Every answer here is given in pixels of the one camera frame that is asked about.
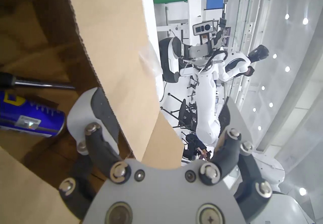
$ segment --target ceiling light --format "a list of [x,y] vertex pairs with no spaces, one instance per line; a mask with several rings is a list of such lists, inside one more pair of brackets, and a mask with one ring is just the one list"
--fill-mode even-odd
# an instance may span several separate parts
[[303,19],[303,24],[304,24],[304,25],[308,24],[308,18],[304,18],[304,19]]
[[304,195],[306,195],[306,194],[307,194],[306,189],[305,189],[305,188],[300,188],[300,195],[301,195],[301,196],[304,196]]

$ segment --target cardboard box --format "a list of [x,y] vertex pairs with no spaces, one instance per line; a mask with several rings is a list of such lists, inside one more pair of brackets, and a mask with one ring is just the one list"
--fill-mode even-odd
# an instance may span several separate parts
[[155,79],[139,57],[148,45],[142,0],[70,3],[84,50],[134,156],[151,166],[179,167],[183,144],[160,113]]
[[[24,13],[30,11],[28,20],[39,21],[37,36],[25,31],[26,23],[20,29],[27,48],[23,51],[8,48],[8,59],[1,64],[5,71],[43,80],[70,80],[76,86],[77,94],[73,93],[68,104],[57,93],[43,91],[38,94],[55,101],[66,113],[78,95],[100,83],[134,156],[144,164],[160,169],[181,165],[183,144],[160,113],[154,77],[139,57],[139,51],[148,45],[142,0],[0,2],[0,17],[3,12],[7,14],[11,6],[15,10],[24,7],[27,10],[23,11],[23,18],[26,17]],[[13,22],[12,27],[17,27],[17,23]],[[12,49],[16,52],[10,56]],[[41,67],[50,59],[55,61],[51,73],[47,73]],[[0,134],[0,137],[0,145],[20,162],[29,149],[39,143],[28,144],[25,134]],[[53,187],[1,148],[0,193],[2,200],[6,200],[0,206],[1,223],[78,222]]]

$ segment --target corrugated cardboard edge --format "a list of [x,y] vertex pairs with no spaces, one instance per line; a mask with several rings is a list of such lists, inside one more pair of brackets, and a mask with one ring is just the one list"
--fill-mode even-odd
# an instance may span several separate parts
[[70,0],[78,34],[134,156],[141,161],[159,105],[139,58],[148,43],[141,0]]
[[55,188],[0,147],[0,223],[79,223]]

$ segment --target camera housing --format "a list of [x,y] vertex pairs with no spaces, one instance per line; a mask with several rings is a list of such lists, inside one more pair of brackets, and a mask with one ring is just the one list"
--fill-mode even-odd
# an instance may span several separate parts
[[193,34],[194,35],[205,35],[208,33],[213,33],[215,29],[213,21],[201,22],[193,25]]

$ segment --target screw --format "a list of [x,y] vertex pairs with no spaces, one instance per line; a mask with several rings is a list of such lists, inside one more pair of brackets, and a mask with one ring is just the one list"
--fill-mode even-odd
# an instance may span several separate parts
[[99,128],[100,128],[100,125],[98,123],[92,122],[85,127],[85,135],[91,135]]
[[75,185],[75,179],[67,178],[62,181],[62,183],[59,186],[59,190],[63,191],[65,193],[65,196],[68,196],[74,191]]
[[191,182],[191,183],[192,182],[195,182],[195,180],[196,180],[196,174],[195,174],[195,172],[194,171],[191,171],[191,170],[185,172],[185,179],[188,182]]
[[270,184],[267,181],[264,181],[261,184],[256,182],[255,187],[256,187],[257,193],[259,193],[264,198],[271,197],[271,195],[273,193],[273,191],[270,187]]
[[128,164],[124,161],[115,163],[110,169],[110,179],[114,183],[123,183],[129,179],[131,169],[127,169]]
[[231,129],[229,131],[229,134],[232,135],[233,137],[238,137],[240,133],[236,129]]
[[252,144],[251,144],[251,142],[244,142],[243,144],[243,148],[246,150],[246,151],[249,151],[249,150],[251,150],[252,149]]
[[246,141],[240,145],[240,153],[242,155],[249,156],[253,150],[254,146],[251,142]]
[[143,170],[137,170],[135,173],[135,181],[141,182],[145,178],[145,172]]
[[205,204],[200,207],[197,213],[198,224],[222,224],[223,217],[219,209],[212,204]]
[[83,152],[83,151],[87,150],[85,141],[79,142],[79,144],[77,145],[77,150],[79,150],[80,152]]
[[220,180],[220,177],[221,177],[221,173],[220,173],[219,168],[211,162],[204,163],[200,167],[200,174],[201,174],[200,177],[201,177],[202,182],[206,185],[216,184]]
[[120,178],[126,174],[126,167],[123,164],[119,164],[113,171],[115,177]]
[[209,179],[215,179],[218,176],[217,171],[212,168],[211,166],[207,166],[205,168],[205,175],[209,178]]

